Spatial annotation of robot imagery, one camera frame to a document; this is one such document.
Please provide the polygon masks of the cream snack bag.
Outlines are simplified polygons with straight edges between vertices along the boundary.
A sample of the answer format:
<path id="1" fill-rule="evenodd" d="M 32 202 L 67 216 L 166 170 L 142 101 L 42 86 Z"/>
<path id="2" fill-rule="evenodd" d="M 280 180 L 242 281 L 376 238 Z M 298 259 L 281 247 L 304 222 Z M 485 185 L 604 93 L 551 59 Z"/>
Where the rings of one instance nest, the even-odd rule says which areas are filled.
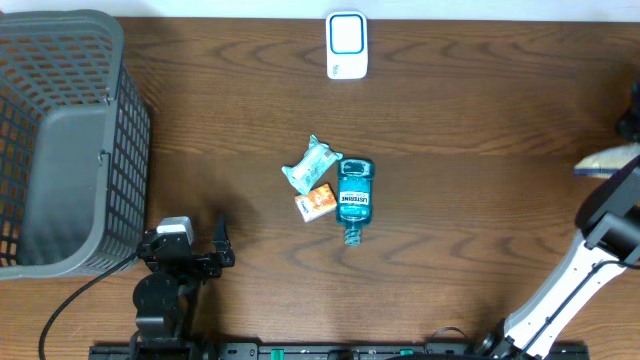
<path id="1" fill-rule="evenodd" d="M 576 176 L 609 178 L 639 155 L 639 144 L 630 143 L 589 155 L 573 169 Z"/>

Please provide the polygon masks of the orange small box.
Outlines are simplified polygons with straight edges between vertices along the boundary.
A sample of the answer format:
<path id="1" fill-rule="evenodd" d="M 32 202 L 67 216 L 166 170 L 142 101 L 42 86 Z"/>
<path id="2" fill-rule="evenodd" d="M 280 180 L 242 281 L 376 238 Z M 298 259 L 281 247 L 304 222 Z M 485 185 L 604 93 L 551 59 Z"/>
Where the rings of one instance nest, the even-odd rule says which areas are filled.
<path id="1" fill-rule="evenodd" d="M 337 207 L 337 200 L 329 184 L 319 186 L 306 195 L 298 195 L 294 201 L 305 223 L 314 221 Z"/>

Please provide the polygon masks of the light green tissue pack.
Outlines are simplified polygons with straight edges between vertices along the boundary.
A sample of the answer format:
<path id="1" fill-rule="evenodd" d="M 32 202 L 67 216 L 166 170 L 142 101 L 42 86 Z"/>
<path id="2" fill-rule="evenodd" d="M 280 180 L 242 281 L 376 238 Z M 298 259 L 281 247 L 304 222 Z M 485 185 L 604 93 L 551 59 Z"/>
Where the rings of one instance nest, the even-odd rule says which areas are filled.
<path id="1" fill-rule="evenodd" d="M 343 156 L 343 153 L 333 151 L 327 143 L 311 135 L 302 160 L 295 166 L 283 166 L 281 170 L 294 189 L 301 195 L 307 195 L 325 172 Z"/>

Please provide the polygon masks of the teal mouthwash bottle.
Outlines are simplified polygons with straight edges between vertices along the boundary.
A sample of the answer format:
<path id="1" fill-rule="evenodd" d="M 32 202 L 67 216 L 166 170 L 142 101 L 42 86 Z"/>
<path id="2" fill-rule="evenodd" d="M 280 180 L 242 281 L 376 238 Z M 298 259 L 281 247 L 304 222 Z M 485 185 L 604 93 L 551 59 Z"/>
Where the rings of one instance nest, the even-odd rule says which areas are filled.
<path id="1" fill-rule="evenodd" d="M 350 158 L 339 163 L 336 220 L 345 228 L 347 246 L 359 246 L 362 229 L 372 221 L 374 175 L 375 166 L 369 160 Z"/>

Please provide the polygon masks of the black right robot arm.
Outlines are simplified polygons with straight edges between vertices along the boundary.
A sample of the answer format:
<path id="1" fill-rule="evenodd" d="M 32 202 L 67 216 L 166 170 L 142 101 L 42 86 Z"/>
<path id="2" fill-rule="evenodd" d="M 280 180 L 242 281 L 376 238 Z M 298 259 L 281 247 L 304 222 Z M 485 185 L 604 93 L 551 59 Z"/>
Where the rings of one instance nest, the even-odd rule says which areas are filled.
<path id="1" fill-rule="evenodd" d="M 473 355 L 484 359 L 565 359 L 557 337 L 607 283 L 639 268 L 639 84 L 616 122 L 629 143 L 592 154 L 574 166 L 601 177 L 575 217 L 566 255 L 532 297 L 502 320 Z"/>

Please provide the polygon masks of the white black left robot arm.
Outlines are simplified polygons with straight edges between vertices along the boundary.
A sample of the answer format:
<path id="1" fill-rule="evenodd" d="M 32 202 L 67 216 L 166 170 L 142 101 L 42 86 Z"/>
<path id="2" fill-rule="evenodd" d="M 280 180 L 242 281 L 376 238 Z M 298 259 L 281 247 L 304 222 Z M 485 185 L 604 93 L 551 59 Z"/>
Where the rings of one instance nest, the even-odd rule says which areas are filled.
<path id="1" fill-rule="evenodd" d="M 226 222 L 219 218 L 212 252 L 195 254 L 191 220 L 168 217 L 145 232 L 138 258 L 151 274 L 133 292 L 137 331 L 129 340 L 127 357 L 143 359 L 217 359 L 219 347 L 193 335 L 191 325 L 199 290 L 235 265 Z"/>

